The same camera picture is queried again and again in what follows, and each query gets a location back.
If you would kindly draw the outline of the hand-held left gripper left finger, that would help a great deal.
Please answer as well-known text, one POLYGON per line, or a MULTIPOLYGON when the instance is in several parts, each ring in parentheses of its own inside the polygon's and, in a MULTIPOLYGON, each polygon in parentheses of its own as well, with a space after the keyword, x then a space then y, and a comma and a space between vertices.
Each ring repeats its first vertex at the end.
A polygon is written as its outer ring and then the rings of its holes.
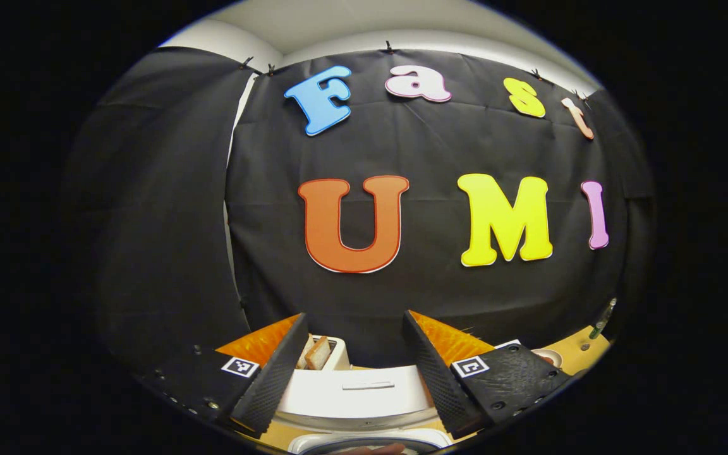
POLYGON ((150 369, 143 385, 213 427, 259 438, 308 339, 299 313, 219 349, 191 348, 150 369))

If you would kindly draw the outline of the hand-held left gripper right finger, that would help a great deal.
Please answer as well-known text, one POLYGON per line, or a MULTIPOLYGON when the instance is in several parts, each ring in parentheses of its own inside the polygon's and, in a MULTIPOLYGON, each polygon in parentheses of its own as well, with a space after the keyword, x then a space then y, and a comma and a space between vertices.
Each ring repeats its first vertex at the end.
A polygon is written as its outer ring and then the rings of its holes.
POLYGON ((412 310, 402 331, 443 427, 457 439, 507 427, 572 382, 520 343, 494 348, 412 310))

